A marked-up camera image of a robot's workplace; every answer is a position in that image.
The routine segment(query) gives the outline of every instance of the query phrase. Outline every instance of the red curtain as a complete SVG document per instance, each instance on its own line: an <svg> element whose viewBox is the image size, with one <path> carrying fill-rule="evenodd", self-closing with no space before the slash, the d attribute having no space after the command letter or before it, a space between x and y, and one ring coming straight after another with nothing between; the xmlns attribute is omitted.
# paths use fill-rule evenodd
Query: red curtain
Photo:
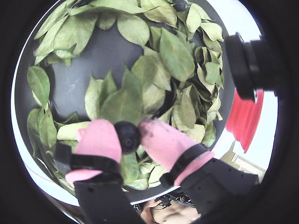
<svg viewBox="0 0 299 224"><path fill-rule="evenodd" d="M257 102L242 100L237 91L226 129L239 141L246 153L252 142L263 106L263 91L257 92Z"/></svg>

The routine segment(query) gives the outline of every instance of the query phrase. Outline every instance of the gray bowl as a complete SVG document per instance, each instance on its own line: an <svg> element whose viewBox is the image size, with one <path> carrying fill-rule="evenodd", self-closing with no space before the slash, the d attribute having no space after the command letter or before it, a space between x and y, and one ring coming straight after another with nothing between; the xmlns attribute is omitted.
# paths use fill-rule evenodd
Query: gray bowl
<svg viewBox="0 0 299 224"><path fill-rule="evenodd" d="M227 36L228 32L214 8L206 0L194 0L194 2L199 4L216 23L222 26L223 36ZM54 9L49 11L41 21L40 25L35 28L24 48L16 73L14 98L15 113L21 136L29 152L32 152L33 149L27 133L26 121L29 112L37 107L37 104L32 97L30 87L27 83L27 70L29 65L33 65L34 63L33 51L38 44L33 40L33 37L45 18L47 18L53 10ZM194 36L192 41L195 42L197 46L203 46L203 42L198 34ZM209 148L210 150L213 149L225 128L235 92L235 86L228 67L228 59L224 44L221 43L221 46L223 49L225 72L224 89L220 91L220 113L223 120L215 121L216 141ZM116 25L107 31L95 28L86 49L79 58L73 59L71 67L67 67L63 64L54 64L46 69L51 83L50 99L55 106L55 110L52 110L54 119L57 121L65 120L74 111L77 111L82 121L88 120L85 111L84 96L89 84L90 72L93 73L95 78L104 78L108 70L112 68L116 85L120 87L122 74L124 72L124 64L131 68L142 53L143 50L140 46L126 41L120 35ZM165 189L160 185L143 191L130 189L127 194L130 201L136 203L147 201L150 198L171 190L174 190L174 188Z"/></svg>

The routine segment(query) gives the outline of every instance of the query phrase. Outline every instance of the pile of leaves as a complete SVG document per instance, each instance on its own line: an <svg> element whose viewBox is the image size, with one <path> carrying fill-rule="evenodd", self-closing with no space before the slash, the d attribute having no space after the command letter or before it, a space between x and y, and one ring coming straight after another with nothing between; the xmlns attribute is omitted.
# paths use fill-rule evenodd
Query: pile of leaves
<svg viewBox="0 0 299 224"><path fill-rule="evenodd" d="M53 119L50 82L44 68L54 63L71 66L96 28L108 30L116 23L120 34L142 46L144 54L131 69L125 68L120 89L111 70L104 79L90 76L85 95L90 120L125 120L137 125L145 117L157 118L206 147L215 141L213 121L222 120L218 112L224 76L218 42L223 41L222 29L199 5L182 1L93 0L83 5L82 1L66 0L36 34L40 44L34 52L35 65L28 69L28 83L39 105L27 120L33 157L73 195L73 188L55 168L53 147L59 141L74 149L77 130L90 121L81 122L76 112L63 123ZM190 41L196 33L205 46L195 47ZM124 183L133 189L159 185L165 172L142 146L121 159Z"/></svg>

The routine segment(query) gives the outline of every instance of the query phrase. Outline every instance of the black ball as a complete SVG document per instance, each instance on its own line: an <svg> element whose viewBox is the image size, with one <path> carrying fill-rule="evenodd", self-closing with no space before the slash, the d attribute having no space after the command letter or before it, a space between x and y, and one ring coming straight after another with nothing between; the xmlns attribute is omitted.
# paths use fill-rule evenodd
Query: black ball
<svg viewBox="0 0 299 224"><path fill-rule="evenodd" d="M190 7L190 5L184 0L176 0L174 3L175 4L173 5L173 7L178 12L186 11Z"/></svg>
<svg viewBox="0 0 299 224"><path fill-rule="evenodd" d="M140 145L140 132L138 128L127 121L114 124L121 143L122 154L135 152Z"/></svg>

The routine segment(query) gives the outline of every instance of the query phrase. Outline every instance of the green leaf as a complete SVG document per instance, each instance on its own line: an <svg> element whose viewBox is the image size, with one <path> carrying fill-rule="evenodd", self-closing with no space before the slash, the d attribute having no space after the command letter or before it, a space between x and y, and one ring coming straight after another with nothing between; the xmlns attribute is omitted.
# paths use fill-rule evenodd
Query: green leaf
<svg viewBox="0 0 299 224"><path fill-rule="evenodd" d="M186 19L186 25L189 28L190 33L195 33L195 31L200 27L201 25L201 16L200 12L197 8L198 5L191 4L189 8L189 13Z"/></svg>
<svg viewBox="0 0 299 224"><path fill-rule="evenodd" d="M139 169L142 175L146 175L149 174L154 169L154 167L156 167L156 164L150 162L144 162L139 166Z"/></svg>
<svg viewBox="0 0 299 224"><path fill-rule="evenodd" d="M200 17L202 20L212 20L208 14L203 10L202 7L200 7L199 5L192 3L191 6L193 6L200 14Z"/></svg>
<svg viewBox="0 0 299 224"><path fill-rule="evenodd" d="M204 144L207 148L209 148L213 145L215 140L216 140L216 129L214 123L211 122L206 127L206 133L201 143Z"/></svg>
<svg viewBox="0 0 299 224"><path fill-rule="evenodd" d="M165 90L160 89L154 84L143 93L143 113L155 113L165 101Z"/></svg>
<svg viewBox="0 0 299 224"><path fill-rule="evenodd" d="M210 84L215 84L216 82L221 83L220 65L212 62L207 62L204 66L206 68L206 81Z"/></svg>
<svg viewBox="0 0 299 224"><path fill-rule="evenodd" d="M203 40L207 48L213 51L217 51L219 53L222 53L222 49L218 41L211 41L211 39L208 37L208 35L203 31Z"/></svg>
<svg viewBox="0 0 299 224"><path fill-rule="evenodd" d="M197 84L192 83L192 85L194 86L194 88L196 89L196 92L199 94L200 98L203 99L206 102L211 102L211 93L209 93L208 91L206 91L204 89L204 87L200 87Z"/></svg>
<svg viewBox="0 0 299 224"><path fill-rule="evenodd" d="M36 59L35 64L38 64L41 60L43 60L49 53L54 51L54 40L55 36L58 33L59 29L65 22L67 17L61 18L57 23L55 23L51 29L47 32L45 38L41 42L41 44L38 46L36 51L34 52L34 56L40 56Z"/></svg>
<svg viewBox="0 0 299 224"><path fill-rule="evenodd" d="M151 56L140 56L132 67L132 72L140 81L142 92L146 92L149 89L149 87L153 84L155 78L155 73L152 72L153 68L151 68L150 70L147 69L149 58L152 59Z"/></svg>
<svg viewBox="0 0 299 224"><path fill-rule="evenodd" d="M36 108L33 109L27 117L27 132L33 148L33 156L40 159L41 156L39 150L42 144L39 138L39 129L43 116L43 108Z"/></svg>
<svg viewBox="0 0 299 224"><path fill-rule="evenodd" d="M187 36L184 33L177 31L177 34L178 34L178 38L181 41L181 43L188 49L190 55L193 56L193 49L194 49L195 44L189 43L189 41L187 40Z"/></svg>
<svg viewBox="0 0 299 224"><path fill-rule="evenodd" d="M66 66L70 67L71 66L71 59L70 58L60 58L54 53L50 53L46 57L46 66L50 64L56 64L56 63L63 63Z"/></svg>
<svg viewBox="0 0 299 224"><path fill-rule="evenodd" d="M161 40L161 28L150 26L150 46L156 51L159 52L160 40Z"/></svg>
<svg viewBox="0 0 299 224"><path fill-rule="evenodd" d="M189 129L186 135L192 138L196 143L201 143L205 136L205 126L195 124L193 129Z"/></svg>
<svg viewBox="0 0 299 224"><path fill-rule="evenodd" d="M221 106L221 102L220 102L220 99L219 99L219 96L216 98L216 100L213 102L213 105L209 108L209 110L207 111L208 113L209 112L216 112L220 109L220 106Z"/></svg>
<svg viewBox="0 0 299 224"><path fill-rule="evenodd" d="M121 157L121 176L125 184L133 183L139 175L139 165L136 153L130 153Z"/></svg>
<svg viewBox="0 0 299 224"><path fill-rule="evenodd" d="M71 52L69 52L68 50L55 50L54 54L57 55L58 57L62 58L62 59L72 59L72 58L76 58L76 57L80 56L80 55L74 55Z"/></svg>
<svg viewBox="0 0 299 224"><path fill-rule="evenodd" d="M45 70L38 66L29 67L27 81L41 105L46 106L50 94L50 81Z"/></svg>
<svg viewBox="0 0 299 224"><path fill-rule="evenodd" d="M171 91L171 74L162 62L160 54L152 49L144 47L145 73L154 77L153 83L164 90Z"/></svg>
<svg viewBox="0 0 299 224"><path fill-rule="evenodd" d="M158 118L158 120L165 122L166 124L169 124L170 122L170 116L172 113L172 108L170 108L168 111L166 111L161 117Z"/></svg>
<svg viewBox="0 0 299 224"><path fill-rule="evenodd" d="M41 143L46 149L51 150L56 144L57 130L50 110L45 113L41 120L39 135Z"/></svg>
<svg viewBox="0 0 299 224"><path fill-rule="evenodd" d="M103 79L94 79L90 76L89 85L85 94L85 110L90 120L100 118L100 92Z"/></svg>
<svg viewBox="0 0 299 224"><path fill-rule="evenodd" d="M147 178L135 180L133 183L127 185L135 190L146 190L149 188Z"/></svg>
<svg viewBox="0 0 299 224"><path fill-rule="evenodd" d="M191 99L183 93L180 104L178 106L178 114L182 122L188 128L194 128L196 122L196 114Z"/></svg>
<svg viewBox="0 0 299 224"><path fill-rule="evenodd" d="M154 187L154 185L153 185L154 183L160 185L160 177L167 172L168 172L168 170L166 170L161 165L156 166L153 169L153 171L150 173L149 185L151 185L151 187Z"/></svg>
<svg viewBox="0 0 299 224"><path fill-rule="evenodd" d="M34 39L39 39L42 37L45 33L47 33L53 25L60 20L62 17L66 15L66 8L70 5L72 5L76 0L67 0L63 2L60 6L58 6L51 14L50 16L43 22L42 26L38 30L37 34L35 35Z"/></svg>
<svg viewBox="0 0 299 224"><path fill-rule="evenodd" d="M95 8L90 9L91 12L114 11L127 12L129 14L138 14L147 12L148 9L139 8L136 4L130 4L127 0L96 0L89 3Z"/></svg>
<svg viewBox="0 0 299 224"><path fill-rule="evenodd" d="M72 123L79 123L79 122L80 122L80 120L79 120L78 112L74 112L70 115L70 117L66 121L64 121L62 123L54 121L54 124L56 125L57 129L59 129L64 125L68 125L68 124L72 124Z"/></svg>
<svg viewBox="0 0 299 224"><path fill-rule="evenodd" d="M96 26L100 29L107 30L110 29L116 22L117 14L102 12L99 14Z"/></svg>
<svg viewBox="0 0 299 224"><path fill-rule="evenodd" d="M112 77L112 71L109 70L104 78L102 85L101 85L99 108L101 108L103 106L103 103L105 102L107 97L116 91L117 91L117 87L116 87L115 82Z"/></svg>
<svg viewBox="0 0 299 224"><path fill-rule="evenodd" d="M168 2L164 0L141 0L141 7L150 10L143 13L149 20L177 27L176 10Z"/></svg>
<svg viewBox="0 0 299 224"><path fill-rule="evenodd" d="M193 57L181 41L166 29L162 29L160 56L163 64L177 80L183 82L193 75Z"/></svg>
<svg viewBox="0 0 299 224"><path fill-rule="evenodd" d="M75 46L71 52L79 55L86 47L94 29L97 14L82 14L68 17L54 39L55 50L69 50Z"/></svg>
<svg viewBox="0 0 299 224"><path fill-rule="evenodd" d="M187 132L190 128L188 128L182 121L180 115L178 114L178 107L174 106L171 115L171 125L181 132Z"/></svg>
<svg viewBox="0 0 299 224"><path fill-rule="evenodd" d="M140 146L137 148L137 151L136 151L136 152L137 152L137 155L138 155L139 159L142 159L143 156L146 154L145 149L143 148L142 145L140 145Z"/></svg>
<svg viewBox="0 0 299 224"><path fill-rule="evenodd" d="M145 45L150 38L146 22L136 15L120 14L117 19L120 34L129 42Z"/></svg>
<svg viewBox="0 0 299 224"><path fill-rule="evenodd" d="M224 41L222 38L222 27L217 23L202 23L201 28L205 31L211 41Z"/></svg>
<svg viewBox="0 0 299 224"><path fill-rule="evenodd" d="M184 23L186 24L187 18L188 18L188 14L189 14L189 9L186 11L182 11L182 12L177 12L177 17Z"/></svg>
<svg viewBox="0 0 299 224"><path fill-rule="evenodd" d="M100 113L113 124L125 120L137 125L141 121L142 87L128 68L124 72L122 88L107 97Z"/></svg>
<svg viewBox="0 0 299 224"><path fill-rule="evenodd" d="M223 120L223 118L222 118L221 114L219 113L219 111L216 111L216 114L217 114L218 120Z"/></svg>
<svg viewBox="0 0 299 224"><path fill-rule="evenodd" d="M198 47L194 52L196 62L200 65L203 65L206 62L209 62L209 53L206 47Z"/></svg>
<svg viewBox="0 0 299 224"><path fill-rule="evenodd" d="M206 81L206 75L203 69L201 68L200 65L198 65L197 68L197 75L200 80L200 82L204 85L204 87L211 93L213 94L214 89L215 89L215 84L210 84L209 82Z"/></svg>
<svg viewBox="0 0 299 224"><path fill-rule="evenodd" d="M89 123L89 121L85 121L61 127L57 133L57 140L77 140L77 131L81 128L87 128Z"/></svg>
<svg viewBox="0 0 299 224"><path fill-rule="evenodd" d="M65 144L71 147L71 152L74 153L75 148L78 144L78 141L76 140L61 140L59 141L61 144Z"/></svg>

